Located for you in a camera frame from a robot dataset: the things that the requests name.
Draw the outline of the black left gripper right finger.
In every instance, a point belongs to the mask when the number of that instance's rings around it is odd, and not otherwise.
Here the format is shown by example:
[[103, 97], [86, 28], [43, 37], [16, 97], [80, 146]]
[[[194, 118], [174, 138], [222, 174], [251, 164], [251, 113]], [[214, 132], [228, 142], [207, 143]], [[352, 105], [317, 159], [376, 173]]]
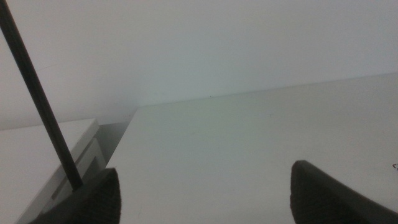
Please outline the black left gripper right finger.
[[397, 223], [396, 212], [305, 160], [292, 166], [290, 209], [295, 223]]

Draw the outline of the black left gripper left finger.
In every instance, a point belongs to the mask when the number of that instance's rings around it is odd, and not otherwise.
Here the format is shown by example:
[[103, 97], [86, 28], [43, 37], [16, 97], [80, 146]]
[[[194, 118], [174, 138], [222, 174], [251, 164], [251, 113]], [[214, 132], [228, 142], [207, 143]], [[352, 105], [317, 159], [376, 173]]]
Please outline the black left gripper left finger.
[[118, 224], [121, 190], [115, 168], [102, 170], [95, 178], [31, 224]]

